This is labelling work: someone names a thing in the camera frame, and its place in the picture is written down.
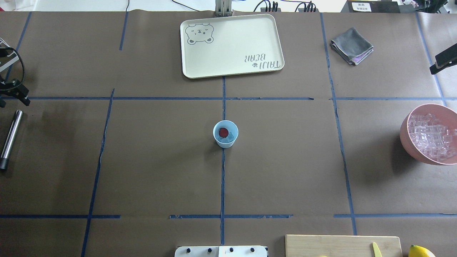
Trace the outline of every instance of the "light blue cup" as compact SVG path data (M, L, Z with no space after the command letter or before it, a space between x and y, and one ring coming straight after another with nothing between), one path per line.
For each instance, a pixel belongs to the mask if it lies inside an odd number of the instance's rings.
M221 142L219 139L219 129L221 128L226 128L229 133L233 135L233 139L229 142ZM238 127L235 125L235 123L229 121L229 120L222 120L218 123L213 128L213 137L216 140L216 143L222 147L222 148L229 148L230 146L235 143L235 140L238 137Z

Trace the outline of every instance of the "white label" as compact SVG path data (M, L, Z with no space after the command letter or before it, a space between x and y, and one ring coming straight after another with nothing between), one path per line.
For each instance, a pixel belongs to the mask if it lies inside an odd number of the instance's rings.
M352 9L354 11L369 11L371 12L371 7L369 3L352 3Z

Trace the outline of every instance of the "lemon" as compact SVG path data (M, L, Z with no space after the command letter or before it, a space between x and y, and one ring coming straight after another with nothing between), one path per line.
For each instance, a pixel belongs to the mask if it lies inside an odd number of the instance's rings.
M408 257L435 257L435 255L427 248L411 245Z

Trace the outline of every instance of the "towel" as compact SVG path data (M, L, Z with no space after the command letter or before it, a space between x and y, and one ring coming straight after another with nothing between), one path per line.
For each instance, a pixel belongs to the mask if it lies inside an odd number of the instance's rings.
M364 39L354 27L330 42L332 49L351 65L358 65L373 52L373 45Z

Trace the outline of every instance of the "metal rod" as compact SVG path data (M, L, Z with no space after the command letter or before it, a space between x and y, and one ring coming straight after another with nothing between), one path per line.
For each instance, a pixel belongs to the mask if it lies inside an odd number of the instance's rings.
M10 157L11 148L13 147L14 138L16 137L17 129L19 127L19 123L21 122L21 118L22 118L22 111L17 110L14 113L10 132L8 133L8 137L6 138L5 146L3 147L3 151L1 153L0 170L2 170L2 171L6 171L6 169L8 168L8 158Z

